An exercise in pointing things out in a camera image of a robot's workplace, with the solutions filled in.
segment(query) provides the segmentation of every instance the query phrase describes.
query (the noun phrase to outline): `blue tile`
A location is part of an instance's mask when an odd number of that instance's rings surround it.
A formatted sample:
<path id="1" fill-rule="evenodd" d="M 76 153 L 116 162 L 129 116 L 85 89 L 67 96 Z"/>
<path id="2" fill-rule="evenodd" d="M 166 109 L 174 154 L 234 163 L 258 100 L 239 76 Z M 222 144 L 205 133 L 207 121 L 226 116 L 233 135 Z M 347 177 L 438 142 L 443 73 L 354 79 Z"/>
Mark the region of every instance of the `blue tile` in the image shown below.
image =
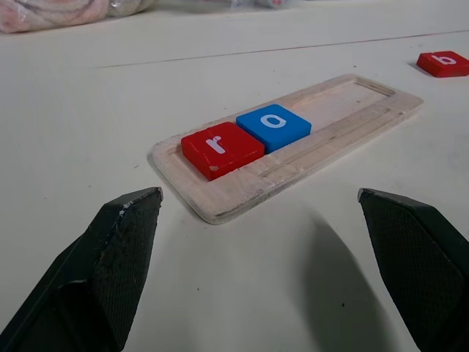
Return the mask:
<path id="1" fill-rule="evenodd" d="M 236 123 L 265 145 L 265 152 L 285 147 L 311 133 L 311 123 L 273 104 L 238 116 Z"/>

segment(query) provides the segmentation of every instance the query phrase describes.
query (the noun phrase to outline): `wooden tray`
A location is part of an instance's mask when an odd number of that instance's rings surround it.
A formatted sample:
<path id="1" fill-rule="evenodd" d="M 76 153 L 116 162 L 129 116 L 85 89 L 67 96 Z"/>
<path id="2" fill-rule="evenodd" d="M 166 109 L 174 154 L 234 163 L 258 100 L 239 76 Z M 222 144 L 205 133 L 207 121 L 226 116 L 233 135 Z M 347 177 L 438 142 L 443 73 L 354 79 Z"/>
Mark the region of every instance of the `wooden tray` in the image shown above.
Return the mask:
<path id="1" fill-rule="evenodd" d="M 366 78 L 340 76 L 159 142 L 153 159 L 206 222 L 222 224 L 406 120 L 422 103 Z M 213 181 L 182 155 L 182 137 L 270 104 L 311 122 L 311 135 Z"/>

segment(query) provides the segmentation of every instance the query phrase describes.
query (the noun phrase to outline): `red letter tile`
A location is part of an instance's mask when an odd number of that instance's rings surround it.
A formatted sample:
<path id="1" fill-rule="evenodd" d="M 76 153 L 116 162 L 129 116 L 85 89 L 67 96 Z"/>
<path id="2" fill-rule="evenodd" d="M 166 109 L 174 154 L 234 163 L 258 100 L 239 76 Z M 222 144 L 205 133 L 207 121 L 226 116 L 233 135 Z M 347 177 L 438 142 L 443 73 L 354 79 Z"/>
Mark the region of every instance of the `red letter tile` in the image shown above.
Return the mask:
<path id="1" fill-rule="evenodd" d="M 438 78 L 469 76 L 469 60 L 453 51 L 421 54 L 417 65 Z"/>
<path id="2" fill-rule="evenodd" d="M 231 122 L 195 132 L 181 140 L 182 154 L 214 180 L 264 155 L 264 145 Z"/>

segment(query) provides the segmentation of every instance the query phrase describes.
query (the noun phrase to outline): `pink fabric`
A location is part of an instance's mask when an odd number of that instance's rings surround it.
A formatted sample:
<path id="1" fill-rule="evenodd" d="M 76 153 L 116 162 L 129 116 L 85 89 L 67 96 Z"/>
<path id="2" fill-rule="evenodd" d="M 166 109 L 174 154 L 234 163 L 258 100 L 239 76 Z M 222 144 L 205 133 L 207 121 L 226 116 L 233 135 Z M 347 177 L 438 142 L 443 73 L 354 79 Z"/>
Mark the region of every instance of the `pink fabric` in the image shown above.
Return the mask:
<path id="1" fill-rule="evenodd" d="M 0 31 L 37 31 L 98 21 L 109 0 L 0 0 Z"/>

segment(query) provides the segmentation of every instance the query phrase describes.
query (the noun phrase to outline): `white floor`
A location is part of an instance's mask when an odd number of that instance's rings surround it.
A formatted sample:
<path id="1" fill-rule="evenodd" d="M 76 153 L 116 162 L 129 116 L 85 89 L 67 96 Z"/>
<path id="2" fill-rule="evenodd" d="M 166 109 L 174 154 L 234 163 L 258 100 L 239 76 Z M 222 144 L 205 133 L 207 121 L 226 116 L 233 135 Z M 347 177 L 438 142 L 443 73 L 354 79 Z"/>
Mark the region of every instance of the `white floor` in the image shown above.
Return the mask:
<path id="1" fill-rule="evenodd" d="M 125 351 L 418 350 L 356 195 L 428 202 L 469 238 L 469 78 L 415 67 L 422 52 L 469 57 L 469 2 L 303 7 L 0 35 L 0 329 L 104 202 L 163 186 Z M 225 225 L 197 218 L 148 160 L 162 139 L 343 73 L 424 110 Z"/>

